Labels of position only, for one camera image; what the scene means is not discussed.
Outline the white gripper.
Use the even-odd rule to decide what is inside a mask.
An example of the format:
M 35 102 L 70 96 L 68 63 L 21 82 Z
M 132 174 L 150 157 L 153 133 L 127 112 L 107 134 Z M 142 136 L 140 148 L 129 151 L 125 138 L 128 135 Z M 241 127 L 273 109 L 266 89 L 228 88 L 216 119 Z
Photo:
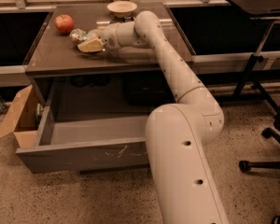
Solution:
M 105 28 L 96 28 L 88 31 L 88 37 L 101 37 L 106 49 L 121 49 L 119 43 L 117 23 L 112 23 Z M 81 52 L 98 52 L 103 50 L 103 44 L 99 38 L 93 40 L 86 40 L 77 45 Z

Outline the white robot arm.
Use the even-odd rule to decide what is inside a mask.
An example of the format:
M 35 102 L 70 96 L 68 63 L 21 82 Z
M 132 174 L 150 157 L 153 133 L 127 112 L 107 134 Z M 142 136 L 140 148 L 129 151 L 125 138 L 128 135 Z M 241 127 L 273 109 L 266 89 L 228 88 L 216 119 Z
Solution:
M 159 18 L 140 12 L 133 21 L 82 32 L 71 39 L 82 52 L 151 48 L 174 96 L 148 116 L 147 154 L 163 224 L 230 224 L 203 147 L 224 126 L 214 96 L 165 37 Z

